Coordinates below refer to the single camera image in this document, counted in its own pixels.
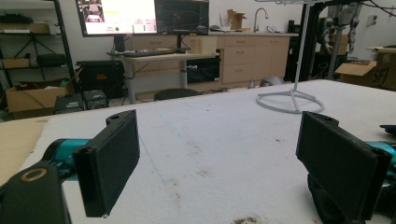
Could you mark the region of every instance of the black chair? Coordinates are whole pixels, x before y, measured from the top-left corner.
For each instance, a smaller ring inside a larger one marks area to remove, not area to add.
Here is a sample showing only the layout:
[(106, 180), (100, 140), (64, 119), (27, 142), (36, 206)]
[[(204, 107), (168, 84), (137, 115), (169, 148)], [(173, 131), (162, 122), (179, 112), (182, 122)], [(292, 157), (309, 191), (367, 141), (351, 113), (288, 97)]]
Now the black chair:
[(190, 89), (175, 88), (155, 93), (154, 101), (170, 100), (197, 95), (201, 95), (201, 93)]

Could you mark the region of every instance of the keyboard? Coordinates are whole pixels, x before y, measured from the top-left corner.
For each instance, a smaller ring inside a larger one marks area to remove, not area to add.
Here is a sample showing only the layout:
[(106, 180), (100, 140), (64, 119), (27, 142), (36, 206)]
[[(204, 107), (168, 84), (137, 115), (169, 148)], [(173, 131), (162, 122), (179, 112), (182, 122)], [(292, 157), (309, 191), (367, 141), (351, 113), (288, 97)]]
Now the keyboard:
[(141, 57), (148, 57), (148, 56), (157, 56), (157, 55), (164, 55), (164, 54), (173, 54), (172, 51), (166, 50), (158, 50), (158, 51), (141, 51), (141, 52), (123, 52), (122, 56), (129, 57), (129, 58), (141, 58)]

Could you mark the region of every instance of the white table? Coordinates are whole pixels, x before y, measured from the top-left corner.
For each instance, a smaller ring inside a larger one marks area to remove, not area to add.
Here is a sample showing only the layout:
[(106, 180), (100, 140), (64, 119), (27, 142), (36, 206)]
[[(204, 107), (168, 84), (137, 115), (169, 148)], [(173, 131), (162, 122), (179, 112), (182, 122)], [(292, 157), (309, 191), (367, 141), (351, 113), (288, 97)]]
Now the white table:
[[(54, 140), (92, 138), (105, 128), (105, 118), (135, 109), (141, 149), (136, 169), (106, 219), (86, 218), (78, 183), (64, 182), (73, 223), (321, 223), (307, 171), (295, 156), (301, 115), (256, 104), (259, 93), (291, 87), (52, 116), (22, 167), (38, 161)], [(325, 104), (321, 114), (338, 119), (360, 139), (395, 141), (378, 125), (395, 123), (396, 92), (327, 80), (302, 82), (299, 88)], [(277, 100), (293, 106), (289, 97)], [(379, 219), (369, 223), (388, 223)]]
[[(135, 95), (139, 92), (157, 91), (167, 88), (187, 88), (187, 60), (214, 58), (218, 53), (208, 54), (189, 54), (175, 53), (158, 56), (149, 56), (141, 58), (122, 57), (125, 64), (126, 86), (128, 88), (129, 102), (136, 103)], [(153, 63), (164, 61), (180, 61), (179, 74), (163, 74), (161, 76), (143, 76), (136, 77), (134, 75), (135, 63)]]

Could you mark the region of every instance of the monitor screen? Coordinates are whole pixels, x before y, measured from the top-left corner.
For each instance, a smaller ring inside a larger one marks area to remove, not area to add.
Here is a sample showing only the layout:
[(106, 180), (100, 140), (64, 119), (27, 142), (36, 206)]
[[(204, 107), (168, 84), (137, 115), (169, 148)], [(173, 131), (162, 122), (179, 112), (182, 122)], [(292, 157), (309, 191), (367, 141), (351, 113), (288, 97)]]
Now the monitor screen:
[(154, 0), (76, 0), (83, 36), (156, 34)]
[(158, 34), (208, 35), (208, 0), (155, 0)]

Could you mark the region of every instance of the faucet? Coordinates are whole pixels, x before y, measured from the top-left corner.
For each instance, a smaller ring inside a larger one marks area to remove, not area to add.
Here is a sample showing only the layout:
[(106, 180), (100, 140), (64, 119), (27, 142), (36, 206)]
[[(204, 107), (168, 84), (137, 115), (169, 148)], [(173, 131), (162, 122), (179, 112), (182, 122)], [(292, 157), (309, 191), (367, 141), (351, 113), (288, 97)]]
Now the faucet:
[(256, 26), (257, 23), (257, 13), (259, 13), (260, 10), (263, 10), (265, 12), (265, 19), (268, 19), (268, 13), (265, 8), (261, 7), (257, 9), (256, 14), (254, 15), (254, 25), (253, 25), (253, 33), (256, 33), (256, 31), (259, 31), (259, 26)]

